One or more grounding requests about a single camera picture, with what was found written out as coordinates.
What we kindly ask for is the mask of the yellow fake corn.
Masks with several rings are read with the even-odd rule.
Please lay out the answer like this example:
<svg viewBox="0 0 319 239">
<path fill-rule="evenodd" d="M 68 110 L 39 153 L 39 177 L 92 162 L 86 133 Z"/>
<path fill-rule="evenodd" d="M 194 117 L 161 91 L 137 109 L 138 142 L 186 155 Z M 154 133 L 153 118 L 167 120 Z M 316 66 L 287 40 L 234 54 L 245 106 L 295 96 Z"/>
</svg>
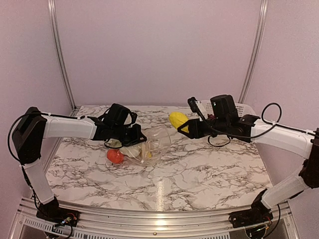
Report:
<svg viewBox="0 0 319 239">
<path fill-rule="evenodd" d="M 181 125 L 188 121 L 188 117 L 180 112 L 172 112 L 169 115 L 169 121 L 175 129 L 178 129 Z"/>
</svg>

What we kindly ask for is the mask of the clear zip top bag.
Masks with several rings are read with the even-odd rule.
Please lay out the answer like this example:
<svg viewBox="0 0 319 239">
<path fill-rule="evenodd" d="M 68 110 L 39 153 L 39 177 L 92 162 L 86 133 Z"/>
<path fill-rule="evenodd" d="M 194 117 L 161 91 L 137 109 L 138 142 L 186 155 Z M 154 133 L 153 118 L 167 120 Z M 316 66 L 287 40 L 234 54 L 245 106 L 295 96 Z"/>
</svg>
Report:
<svg viewBox="0 0 319 239">
<path fill-rule="evenodd" d="M 143 134 L 147 137 L 147 141 L 143 142 L 145 148 L 149 148 L 152 154 L 151 159 L 142 160 L 141 157 L 130 158 L 124 156 L 124 165 L 140 165 L 140 166 L 151 166 L 158 163 L 161 158 L 168 152 L 171 146 L 171 138 L 168 129 L 164 126 L 157 126 L 154 128 L 143 130 Z M 111 140 L 111 143 L 105 143 L 107 149 L 118 149 L 122 148 L 122 144 L 115 139 Z"/>
</svg>

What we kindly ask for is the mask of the purple fake grapes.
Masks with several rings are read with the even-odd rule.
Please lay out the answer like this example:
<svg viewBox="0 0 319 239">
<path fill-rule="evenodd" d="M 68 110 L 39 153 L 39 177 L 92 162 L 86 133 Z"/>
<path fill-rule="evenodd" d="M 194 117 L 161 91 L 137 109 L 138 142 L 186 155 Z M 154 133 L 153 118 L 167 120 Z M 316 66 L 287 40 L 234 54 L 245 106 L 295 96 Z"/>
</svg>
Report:
<svg viewBox="0 0 319 239">
<path fill-rule="evenodd" d="M 216 117 L 215 117 L 214 115 L 212 115 L 212 114 L 208 114 L 208 115 L 207 115 L 207 119 L 208 119 L 208 120 L 215 120 Z"/>
</svg>

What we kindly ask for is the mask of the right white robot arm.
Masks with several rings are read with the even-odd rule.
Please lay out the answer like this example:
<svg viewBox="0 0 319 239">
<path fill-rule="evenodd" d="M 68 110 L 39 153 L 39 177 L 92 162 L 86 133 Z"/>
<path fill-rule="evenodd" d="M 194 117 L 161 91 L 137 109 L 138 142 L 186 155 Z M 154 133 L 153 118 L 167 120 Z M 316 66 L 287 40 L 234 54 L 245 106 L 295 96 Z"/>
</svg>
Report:
<svg viewBox="0 0 319 239">
<path fill-rule="evenodd" d="M 177 131 L 188 138 L 217 137 L 225 135 L 247 143 L 260 143 L 280 148 L 304 159 L 303 166 L 272 188 L 255 198 L 247 212 L 247 219 L 259 222 L 277 204 L 293 198 L 308 188 L 319 186 L 319 132 L 302 130 L 270 122 L 254 115 L 239 116 L 231 95 L 219 95 L 210 99 L 213 115 L 202 112 L 196 98 L 188 100 L 197 119 L 188 119 L 177 127 Z"/>
</svg>

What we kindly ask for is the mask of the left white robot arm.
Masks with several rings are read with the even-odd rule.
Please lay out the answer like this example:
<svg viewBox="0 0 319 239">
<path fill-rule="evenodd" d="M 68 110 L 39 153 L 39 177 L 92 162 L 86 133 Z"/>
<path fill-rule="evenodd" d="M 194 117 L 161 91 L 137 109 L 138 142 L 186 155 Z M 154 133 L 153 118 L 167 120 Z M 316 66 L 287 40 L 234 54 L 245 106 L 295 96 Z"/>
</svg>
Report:
<svg viewBox="0 0 319 239">
<path fill-rule="evenodd" d="M 123 147 L 147 140 L 142 128 L 136 123 L 138 115 L 120 104 L 112 104 L 99 117 L 70 117 L 41 112 L 30 107 L 18 117 L 9 129 L 7 142 L 13 143 L 24 178 L 31 188 L 38 211 L 51 221 L 63 217 L 63 210 L 54 196 L 40 158 L 42 141 L 46 138 L 76 137 L 93 141 L 118 140 Z"/>
</svg>

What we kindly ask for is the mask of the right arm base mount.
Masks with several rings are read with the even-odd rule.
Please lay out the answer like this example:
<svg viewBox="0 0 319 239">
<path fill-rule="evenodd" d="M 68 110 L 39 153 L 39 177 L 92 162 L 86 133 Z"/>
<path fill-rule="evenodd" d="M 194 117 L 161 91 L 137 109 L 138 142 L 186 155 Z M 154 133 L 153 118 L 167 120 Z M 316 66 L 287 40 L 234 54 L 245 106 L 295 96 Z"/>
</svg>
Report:
<svg viewBox="0 0 319 239">
<path fill-rule="evenodd" d="M 229 222 L 232 224 L 233 228 L 240 228 L 251 226 L 267 221 L 271 221 L 273 219 L 273 214 L 269 211 L 262 214 L 257 209 L 247 209 L 232 212 L 229 214 Z"/>
</svg>

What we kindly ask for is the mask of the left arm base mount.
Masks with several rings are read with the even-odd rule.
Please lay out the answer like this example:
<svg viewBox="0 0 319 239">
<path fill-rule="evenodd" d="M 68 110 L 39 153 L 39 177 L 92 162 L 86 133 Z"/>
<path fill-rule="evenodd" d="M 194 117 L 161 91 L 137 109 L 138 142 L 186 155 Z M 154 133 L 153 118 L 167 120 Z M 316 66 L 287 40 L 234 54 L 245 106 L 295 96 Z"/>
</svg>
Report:
<svg viewBox="0 0 319 239">
<path fill-rule="evenodd" d="M 80 216 L 79 211 L 67 208 L 58 208 L 58 210 L 52 211 L 50 213 L 51 216 L 45 216 L 42 212 L 37 211 L 36 217 L 56 224 L 61 223 L 63 220 L 70 217 L 71 221 L 68 224 L 76 227 Z"/>
</svg>

